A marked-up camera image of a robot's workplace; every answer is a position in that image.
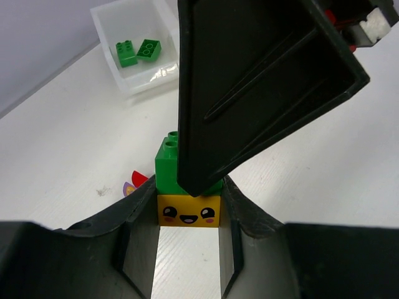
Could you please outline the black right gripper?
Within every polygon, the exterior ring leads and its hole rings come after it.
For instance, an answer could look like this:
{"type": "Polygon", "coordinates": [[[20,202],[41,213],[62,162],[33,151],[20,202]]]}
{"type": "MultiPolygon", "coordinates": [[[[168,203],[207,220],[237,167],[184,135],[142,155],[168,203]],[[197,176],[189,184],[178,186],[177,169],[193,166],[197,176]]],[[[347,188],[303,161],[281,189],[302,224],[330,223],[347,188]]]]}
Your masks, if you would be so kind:
{"type": "Polygon", "coordinates": [[[352,50],[373,47],[398,23],[398,1],[324,1],[324,8],[352,50]]]}

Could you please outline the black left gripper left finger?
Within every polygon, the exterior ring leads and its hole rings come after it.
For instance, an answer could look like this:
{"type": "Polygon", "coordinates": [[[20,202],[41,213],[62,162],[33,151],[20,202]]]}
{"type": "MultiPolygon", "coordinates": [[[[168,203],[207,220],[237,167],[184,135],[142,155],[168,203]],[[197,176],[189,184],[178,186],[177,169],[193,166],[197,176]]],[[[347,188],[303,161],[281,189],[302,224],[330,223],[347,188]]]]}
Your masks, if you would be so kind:
{"type": "Polygon", "coordinates": [[[150,298],[160,226],[155,180],[51,230],[1,222],[2,298],[150,298]]]}

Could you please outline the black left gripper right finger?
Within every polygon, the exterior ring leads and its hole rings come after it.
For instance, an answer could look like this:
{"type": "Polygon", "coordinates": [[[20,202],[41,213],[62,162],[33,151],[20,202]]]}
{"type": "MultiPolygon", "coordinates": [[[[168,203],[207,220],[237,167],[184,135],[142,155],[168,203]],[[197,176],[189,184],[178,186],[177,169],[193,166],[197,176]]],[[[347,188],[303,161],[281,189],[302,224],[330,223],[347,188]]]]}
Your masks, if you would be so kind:
{"type": "Polygon", "coordinates": [[[397,298],[398,230],[281,223],[225,177],[223,298],[397,298]]]}

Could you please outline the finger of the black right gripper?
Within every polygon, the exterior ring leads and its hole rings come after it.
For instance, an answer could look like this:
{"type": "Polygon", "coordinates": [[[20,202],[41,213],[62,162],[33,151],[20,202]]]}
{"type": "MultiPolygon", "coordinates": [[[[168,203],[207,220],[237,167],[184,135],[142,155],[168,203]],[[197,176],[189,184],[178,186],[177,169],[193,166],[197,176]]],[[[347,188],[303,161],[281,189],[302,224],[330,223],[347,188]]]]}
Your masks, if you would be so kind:
{"type": "Polygon", "coordinates": [[[203,194],[366,86],[341,30],[369,11],[369,1],[179,1],[179,185],[203,194]]]}

